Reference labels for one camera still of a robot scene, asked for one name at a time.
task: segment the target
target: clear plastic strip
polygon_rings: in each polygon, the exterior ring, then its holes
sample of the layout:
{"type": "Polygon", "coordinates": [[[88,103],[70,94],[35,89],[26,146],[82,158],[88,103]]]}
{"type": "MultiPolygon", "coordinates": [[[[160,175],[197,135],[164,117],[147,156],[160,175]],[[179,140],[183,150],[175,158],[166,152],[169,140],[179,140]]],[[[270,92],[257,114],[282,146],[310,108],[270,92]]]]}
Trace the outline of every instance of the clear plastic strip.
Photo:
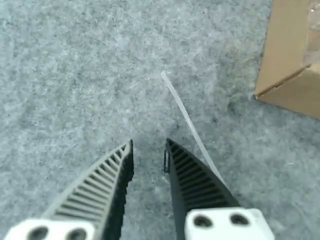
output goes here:
{"type": "Polygon", "coordinates": [[[164,83],[166,84],[166,86],[169,88],[174,100],[176,101],[176,103],[178,104],[181,112],[182,112],[182,115],[186,121],[186,123],[188,124],[191,132],[192,132],[192,135],[196,141],[196,143],[198,144],[203,156],[204,156],[204,159],[206,160],[206,162],[208,163],[209,167],[211,168],[212,172],[221,180],[221,182],[223,182],[224,185],[226,185],[226,182],[224,181],[224,179],[222,178],[220,172],[218,171],[218,169],[216,168],[214,162],[212,161],[204,143],[202,142],[194,124],[192,123],[191,119],[190,119],[190,116],[183,104],[183,102],[181,101],[176,89],[174,88],[174,86],[172,85],[170,79],[168,78],[167,74],[165,71],[161,72],[161,77],[164,81],[164,83]]]}

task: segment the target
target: brown cardboard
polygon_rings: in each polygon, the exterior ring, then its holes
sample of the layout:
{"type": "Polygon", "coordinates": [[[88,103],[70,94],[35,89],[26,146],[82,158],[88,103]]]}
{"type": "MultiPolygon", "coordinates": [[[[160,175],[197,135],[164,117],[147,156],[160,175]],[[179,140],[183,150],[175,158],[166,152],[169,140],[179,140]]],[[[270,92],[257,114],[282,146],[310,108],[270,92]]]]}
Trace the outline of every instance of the brown cardboard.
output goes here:
{"type": "Polygon", "coordinates": [[[255,88],[258,100],[320,119],[320,64],[305,66],[309,0],[273,0],[255,88]]]}

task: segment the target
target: screw hole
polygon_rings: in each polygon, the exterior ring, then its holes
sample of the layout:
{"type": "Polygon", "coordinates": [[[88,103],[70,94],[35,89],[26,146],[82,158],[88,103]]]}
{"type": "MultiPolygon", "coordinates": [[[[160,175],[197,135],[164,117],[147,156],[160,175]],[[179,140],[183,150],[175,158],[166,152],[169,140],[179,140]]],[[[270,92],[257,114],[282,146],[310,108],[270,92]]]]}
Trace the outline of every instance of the screw hole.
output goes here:
{"type": "Polygon", "coordinates": [[[70,232],[67,236],[67,240],[85,240],[87,237],[87,233],[82,228],[77,228],[70,232]]]}
{"type": "Polygon", "coordinates": [[[208,217],[203,215],[196,216],[193,221],[194,225],[198,227],[209,228],[213,225],[212,221],[208,217]]]}
{"type": "Polygon", "coordinates": [[[233,214],[231,216],[231,222],[235,225],[248,225],[249,224],[248,219],[240,214],[233,214]]]}
{"type": "Polygon", "coordinates": [[[28,235],[28,240],[43,240],[48,234],[48,228],[46,226],[40,226],[32,230],[28,235]]]}

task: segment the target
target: carpet floor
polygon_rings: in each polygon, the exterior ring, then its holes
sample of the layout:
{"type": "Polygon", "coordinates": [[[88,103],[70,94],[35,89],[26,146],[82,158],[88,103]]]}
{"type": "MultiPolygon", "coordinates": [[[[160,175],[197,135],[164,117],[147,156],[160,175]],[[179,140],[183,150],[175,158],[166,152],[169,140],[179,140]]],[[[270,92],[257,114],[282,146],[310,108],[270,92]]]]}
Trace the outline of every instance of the carpet floor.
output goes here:
{"type": "Polygon", "coordinates": [[[0,0],[0,238],[133,139],[122,239],[175,239],[167,137],[277,239],[320,238],[320,121],[253,99],[271,0],[0,0]]]}

